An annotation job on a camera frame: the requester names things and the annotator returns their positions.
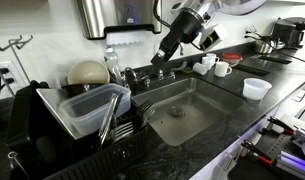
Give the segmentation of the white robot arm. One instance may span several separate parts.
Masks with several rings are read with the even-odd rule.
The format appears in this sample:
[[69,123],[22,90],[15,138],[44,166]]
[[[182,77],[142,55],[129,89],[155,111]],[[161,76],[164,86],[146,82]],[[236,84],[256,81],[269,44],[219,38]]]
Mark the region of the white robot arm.
[[204,51],[225,37],[218,26],[206,29],[208,22],[222,12],[228,15],[249,14],[267,0],[185,0],[178,6],[178,15],[170,26],[169,33],[162,39],[159,50],[152,58],[155,67],[161,67],[177,50],[181,43],[192,43],[202,34],[199,48]]

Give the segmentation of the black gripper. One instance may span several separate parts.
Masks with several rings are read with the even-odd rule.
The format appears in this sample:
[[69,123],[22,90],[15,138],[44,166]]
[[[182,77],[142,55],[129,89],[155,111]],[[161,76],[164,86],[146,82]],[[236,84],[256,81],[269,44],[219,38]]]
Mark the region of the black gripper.
[[184,8],[171,24],[169,33],[162,39],[160,49],[152,58],[154,66],[162,66],[168,61],[167,55],[172,55],[181,42],[191,43],[203,23],[202,17],[194,10]]

